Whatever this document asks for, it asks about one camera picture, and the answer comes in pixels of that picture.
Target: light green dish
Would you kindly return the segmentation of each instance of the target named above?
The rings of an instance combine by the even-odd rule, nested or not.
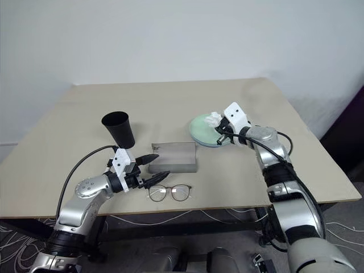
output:
[[[222,142],[222,145],[217,145],[216,141],[221,135],[216,132],[215,128],[209,127],[204,119],[209,114],[199,115],[191,121],[189,124],[189,133],[194,141],[203,146],[217,148],[230,143],[230,139],[227,138]]]

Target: eyeglasses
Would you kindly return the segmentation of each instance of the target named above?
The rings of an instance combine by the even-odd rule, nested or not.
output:
[[[149,188],[149,197],[154,202],[161,202],[166,197],[167,190],[170,189],[174,200],[184,201],[188,198],[191,188],[188,185],[175,185],[173,187],[154,185]]]

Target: table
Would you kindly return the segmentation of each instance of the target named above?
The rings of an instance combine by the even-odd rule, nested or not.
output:
[[[265,78],[223,81],[80,85],[71,88],[0,165],[0,217],[52,217],[63,182],[88,152],[114,141],[101,118],[116,110],[129,114],[134,156],[152,153],[151,143],[190,142],[188,125],[204,113],[222,111],[236,101],[253,124],[288,134],[297,174],[318,202],[361,198],[349,179],[306,127],[281,91]],[[74,174],[75,185],[101,174],[111,151],[87,160]],[[191,198],[153,202],[145,190],[119,193],[101,214],[165,212],[206,208],[258,207],[270,204],[253,150],[228,145],[197,146],[197,173],[171,174],[162,184],[191,185]]]

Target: black cup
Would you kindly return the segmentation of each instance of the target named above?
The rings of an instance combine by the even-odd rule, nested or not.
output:
[[[111,112],[101,120],[120,148],[130,149],[135,144],[133,132],[129,124],[129,116],[125,112]]]

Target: black cable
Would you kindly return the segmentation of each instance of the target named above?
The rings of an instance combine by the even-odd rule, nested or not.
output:
[[[272,240],[269,240],[269,243],[271,243],[272,247],[274,247],[278,251],[285,252],[285,253],[287,252],[287,249],[281,249],[279,246],[277,246],[276,244],[274,244]]]
[[[282,249],[280,248],[279,246],[277,246],[276,244],[273,243],[273,240],[276,238],[276,237],[273,237],[271,236],[268,231],[267,231],[267,226],[268,226],[268,223],[270,224],[271,226],[271,229],[272,229],[272,223],[267,220],[264,225],[263,225],[263,229],[262,229],[262,232],[263,232],[263,237],[265,237],[268,241],[269,241],[269,244],[267,243],[266,245],[271,245],[272,247],[274,247],[275,249],[277,249],[278,251],[280,252],[284,252],[286,253],[287,252],[287,249]]]
[[[278,132],[278,131],[277,131],[277,134],[279,134],[279,135],[281,135],[281,136],[285,137],[285,138],[289,141],[289,145],[290,145],[290,147],[289,147],[288,155],[291,155],[291,153],[292,153],[292,151],[293,151],[293,141],[292,141],[292,139],[291,139],[288,135],[286,135],[285,133],[282,133],[282,132]]]
[[[71,179],[71,176],[73,175],[73,173],[75,172],[75,170],[87,159],[89,158],[90,156],[96,154],[97,152],[100,152],[104,149],[107,149],[107,148],[112,148],[114,151],[116,151],[116,149],[118,148],[118,146],[115,146],[115,145],[107,145],[107,146],[103,146],[99,149],[96,149],[90,153],[88,153],[87,155],[85,155],[79,162],[77,162],[77,164],[72,168],[72,170],[70,171],[70,173],[68,174],[64,184],[63,184],[63,188],[62,188],[62,191],[61,191],[61,195],[59,197],[59,201],[58,201],[58,205],[57,205],[57,211],[56,211],[56,220],[58,220],[58,217],[59,217],[59,213],[61,211],[61,206],[62,206],[62,201],[63,201],[63,196],[64,196],[64,193],[66,191],[66,188],[67,188],[67,185],[68,185],[68,182],[69,180]]]
[[[320,208],[319,204],[317,203],[316,199],[314,198],[314,196],[312,195],[312,193],[309,191],[309,189],[306,187],[306,185],[302,182],[302,180],[297,176],[296,172],[288,164],[288,162],[283,157],[278,155],[275,151],[273,151],[269,147],[265,146],[264,144],[260,143],[259,141],[255,140],[253,138],[248,138],[248,137],[246,137],[244,135],[239,135],[239,134],[232,134],[232,133],[229,133],[229,132],[226,132],[226,131],[224,131],[224,134],[231,135],[232,137],[243,138],[244,140],[248,140],[248,141],[250,141],[252,143],[255,143],[256,145],[259,145],[259,146],[261,146],[261,148],[264,148],[265,150],[267,150],[268,152],[273,154],[273,156],[275,156],[280,163],[284,164],[284,167],[296,179],[296,181],[299,183],[299,185],[306,191],[307,195],[312,200],[313,205],[315,206],[315,208],[317,210],[318,216],[320,217],[320,222],[321,222],[321,226],[322,226],[322,236],[324,237],[324,239],[326,239],[326,224],[325,224],[325,221],[324,221],[324,216],[322,215],[321,208]]]

